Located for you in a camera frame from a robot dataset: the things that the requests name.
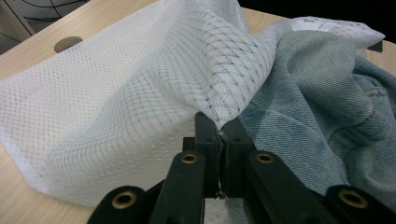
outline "gray fabric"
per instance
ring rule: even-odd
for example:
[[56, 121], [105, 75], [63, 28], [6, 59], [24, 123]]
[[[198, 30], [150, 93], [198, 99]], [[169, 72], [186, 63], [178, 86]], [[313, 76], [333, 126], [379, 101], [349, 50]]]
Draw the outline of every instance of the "gray fabric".
[[[257, 149], [277, 154], [310, 189], [351, 185], [396, 211], [396, 77], [354, 52], [329, 33], [285, 35], [239, 118]], [[234, 217], [241, 202], [227, 200]]]

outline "wooden table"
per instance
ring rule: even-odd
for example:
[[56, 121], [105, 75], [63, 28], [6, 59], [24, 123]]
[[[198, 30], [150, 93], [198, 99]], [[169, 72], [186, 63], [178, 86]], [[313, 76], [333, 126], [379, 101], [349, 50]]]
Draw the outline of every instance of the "wooden table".
[[[54, 45], [68, 36], [87, 39], [154, 0], [91, 0], [50, 27], [0, 56], [0, 79], [55, 55]], [[250, 32], [257, 34], [285, 18], [243, 8]], [[383, 43], [383, 52], [368, 50], [368, 59], [396, 74], [396, 45]], [[63, 202], [30, 189], [7, 152], [0, 146], [0, 223], [86, 223], [94, 208]]]

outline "black metal bracket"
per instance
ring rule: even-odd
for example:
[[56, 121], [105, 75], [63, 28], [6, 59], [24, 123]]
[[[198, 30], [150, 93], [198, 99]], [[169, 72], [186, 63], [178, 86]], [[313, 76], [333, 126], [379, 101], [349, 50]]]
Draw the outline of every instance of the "black metal bracket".
[[217, 131], [202, 112], [195, 137], [183, 138], [182, 152], [165, 180], [144, 191], [112, 190], [88, 224], [204, 222], [205, 198], [243, 198], [250, 223], [395, 223], [396, 215], [363, 190], [330, 187], [325, 196], [308, 189], [274, 153], [254, 147], [239, 119]]

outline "round hole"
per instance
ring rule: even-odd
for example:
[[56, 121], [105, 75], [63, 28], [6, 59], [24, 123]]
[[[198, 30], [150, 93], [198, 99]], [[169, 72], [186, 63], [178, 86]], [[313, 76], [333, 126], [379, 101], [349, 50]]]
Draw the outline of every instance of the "round hole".
[[111, 204], [113, 205], [114, 208], [117, 209], [124, 209], [136, 202], [136, 194], [131, 191], [124, 191], [116, 195], [116, 197], [113, 198], [113, 201]]
[[341, 201], [352, 207], [366, 208], [368, 206], [367, 200], [355, 190], [341, 189], [340, 192], [338, 192], [338, 197]]
[[82, 38], [79, 36], [69, 36], [67, 38], [64, 38], [60, 41], [58, 41], [55, 46], [54, 46], [54, 50], [57, 53], [60, 53], [70, 47], [75, 46], [76, 44], [78, 44], [79, 42], [82, 41]]
[[265, 152], [262, 152], [262, 153], [257, 154], [256, 159], [257, 159], [259, 162], [263, 162], [263, 163], [270, 163], [270, 162], [273, 162], [273, 161], [274, 161], [274, 157], [271, 156], [271, 155], [268, 154], [268, 153], [265, 153]]
[[195, 156], [194, 154], [186, 154], [183, 157], [181, 157], [181, 161], [188, 164], [195, 163], [196, 161], [198, 161], [198, 157]]

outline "white cloth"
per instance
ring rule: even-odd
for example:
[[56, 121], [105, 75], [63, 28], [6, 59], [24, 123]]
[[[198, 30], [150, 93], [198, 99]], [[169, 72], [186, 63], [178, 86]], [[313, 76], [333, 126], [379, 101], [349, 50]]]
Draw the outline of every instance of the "white cloth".
[[246, 108], [287, 32], [249, 34], [236, 0], [156, 2], [1, 81], [0, 142], [56, 198], [96, 206], [119, 186], [149, 189], [196, 112], [220, 129]]
[[356, 49], [367, 49], [383, 40], [385, 36], [364, 23], [335, 21], [318, 17], [300, 17], [289, 20], [293, 31], [314, 30], [340, 35], [355, 44]]

